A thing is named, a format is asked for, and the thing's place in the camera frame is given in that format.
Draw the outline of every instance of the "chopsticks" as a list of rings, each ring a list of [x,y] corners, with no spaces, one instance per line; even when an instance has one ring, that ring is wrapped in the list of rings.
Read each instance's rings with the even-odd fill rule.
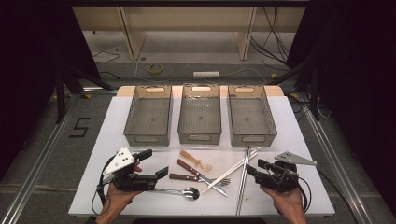
[[[250,154],[249,159],[251,160],[253,157],[257,156],[257,150],[253,150],[252,153]],[[216,184],[218,184],[222,179],[224,179],[225,177],[227,177],[228,175],[232,174],[235,170],[237,170],[239,167],[241,167],[242,165],[244,165],[245,159],[242,159],[241,161],[239,161],[235,166],[233,166],[232,168],[230,168],[230,170],[228,170],[227,172],[225,172],[223,175],[219,176],[215,181],[213,181],[210,185],[207,186],[206,189],[204,189],[204,191],[202,191],[202,193],[204,193],[205,191],[207,191],[208,189],[212,188],[213,186],[215,186]]]

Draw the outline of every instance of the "wooden handle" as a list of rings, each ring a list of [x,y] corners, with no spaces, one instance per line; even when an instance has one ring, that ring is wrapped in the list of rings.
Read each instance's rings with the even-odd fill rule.
[[[193,175],[197,175],[197,176],[200,175],[200,173],[199,173],[198,171],[194,170],[192,167],[190,167],[190,166],[189,166],[186,162],[184,162],[183,160],[178,159],[178,160],[176,161],[176,163],[179,164],[179,165],[181,165],[184,169],[190,171]]]
[[[177,174],[169,174],[169,178],[171,179],[180,179],[180,180],[193,180],[198,181],[198,176],[195,175],[177,175]]]
[[[195,159],[192,155],[190,155],[190,153],[188,153],[185,150],[181,150],[180,151],[180,155],[182,155],[183,157],[185,157],[187,160],[194,162],[194,164],[197,166],[199,165],[201,162],[198,161],[197,159]]]

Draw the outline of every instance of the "metal rail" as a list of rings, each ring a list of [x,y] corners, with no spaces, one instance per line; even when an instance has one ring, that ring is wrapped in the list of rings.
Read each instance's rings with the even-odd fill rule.
[[[30,195],[32,194],[35,184],[40,178],[44,168],[46,167],[47,161],[49,160],[53,149],[55,149],[58,140],[62,135],[64,126],[69,120],[70,114],[72,113],[74,106],[78,102],[79,97],[80,97],[79,95],[72,95],[72,97],[70,98],[69,103],[67,104],[64,118],[61,120],[59,124],[55,125],[55,128],[53,129],[49,137],[49,140],[47,141],[37,161],[35,162],[35,165],[33,166],[31,172],[25,179],[20,190],[18,191],[17,195],[15,196],[11,205],[6,211],[6,214],[1,222],[2,224],[17,223],[19,217],[21,216],[24,206],[27,204],[27,201],[29,200]]]
[[[303,101],[309,101],[306,96],[302,96],[301,98]],[[325,153],[329,164],[334,171],[335,177],[337,178],[342,191],[345,193],[346,200],[352,207],[352,211],[356,216],[356,219],[359,221],[360,224],[373,223],[363,201],[361,200],[359,193],[356,191],[350,178],[348,177],[343,164],[338,159],[329,138],[327,137],[320,124],[320,121],[316,121],[310,111],[306,114],[309,123],[311,124],[311,127],[320,142],[321,148],[323,149],[323,152]]]

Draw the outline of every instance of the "black tape marking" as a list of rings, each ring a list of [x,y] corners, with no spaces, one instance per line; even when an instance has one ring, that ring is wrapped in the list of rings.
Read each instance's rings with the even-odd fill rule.
[[[76,122],[76,125],[74,127],[74,130],[84,130],[84,133],[81,134],[81,135],[69,135],[69,138],[80,138],[80,137],[84,137],[85,136],[85,133],[87,132],[88,127],[78,127],[79,121],[82,120],[82,119],[91,119],[91,118],[78,118],[77,122]]]

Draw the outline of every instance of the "fork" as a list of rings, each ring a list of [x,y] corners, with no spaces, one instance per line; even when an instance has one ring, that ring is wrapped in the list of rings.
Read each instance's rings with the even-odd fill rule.
[[[201,178],[199,178],[196,175],[178,175],[178,174],[169,174],[169,178],[171,179],[180,179],[180,180],[190,180],[190,181],[198,181],[198,182],[204,182]],[[231,183],[230,178],[224,178],[220,180],[219,184],[221,186],[226,186]]]
[[[220,182],[219,182],[219,184],[220,184],[221,186],[227,186],[227,185],[229,185],[230,183],[231,183],[231,179],[230,179],[230,178],[224,178],[224,179],[220,180]]]

